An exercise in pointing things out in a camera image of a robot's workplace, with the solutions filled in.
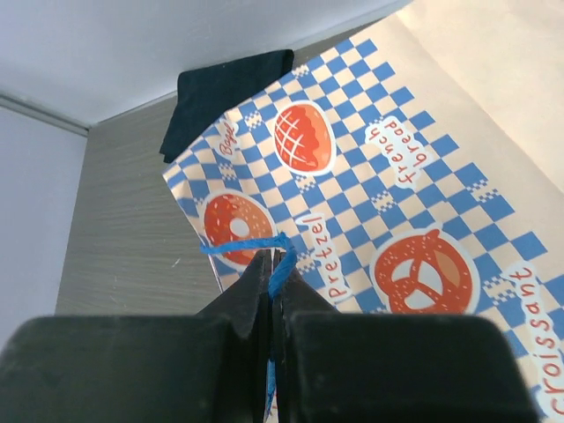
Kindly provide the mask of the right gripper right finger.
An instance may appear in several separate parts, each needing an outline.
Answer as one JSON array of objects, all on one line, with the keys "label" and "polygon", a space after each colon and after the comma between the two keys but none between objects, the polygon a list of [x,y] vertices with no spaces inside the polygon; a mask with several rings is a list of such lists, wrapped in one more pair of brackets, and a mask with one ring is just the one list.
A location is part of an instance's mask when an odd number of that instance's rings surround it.
[{"label": "right gripper right finger", "polygon": [[475,315],[341,313],[295,272],[271,305],[282,422],[537,422],[504,334]]}]

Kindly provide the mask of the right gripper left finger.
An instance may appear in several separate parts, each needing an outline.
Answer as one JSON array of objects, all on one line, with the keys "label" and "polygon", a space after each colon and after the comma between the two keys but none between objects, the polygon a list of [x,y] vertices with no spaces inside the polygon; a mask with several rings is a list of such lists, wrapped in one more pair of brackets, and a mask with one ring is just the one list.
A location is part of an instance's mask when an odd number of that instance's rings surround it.
[{"label": "right gripper left finger", "polygon": [[52,316],[1,353],[4,422],[261,422],[270,254],[195,315]]}]

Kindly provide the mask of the checkered paper bag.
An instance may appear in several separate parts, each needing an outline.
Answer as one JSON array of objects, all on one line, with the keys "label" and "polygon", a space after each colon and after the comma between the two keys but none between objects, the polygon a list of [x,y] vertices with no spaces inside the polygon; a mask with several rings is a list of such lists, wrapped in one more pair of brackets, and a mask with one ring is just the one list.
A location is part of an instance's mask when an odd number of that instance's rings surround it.
[{"label": "checkered paper bag", "polygon": [[413,2],[227,110],[163,176],[204,245],[284,233],[342,311],[490,319],[562,421],[562,2]]}]

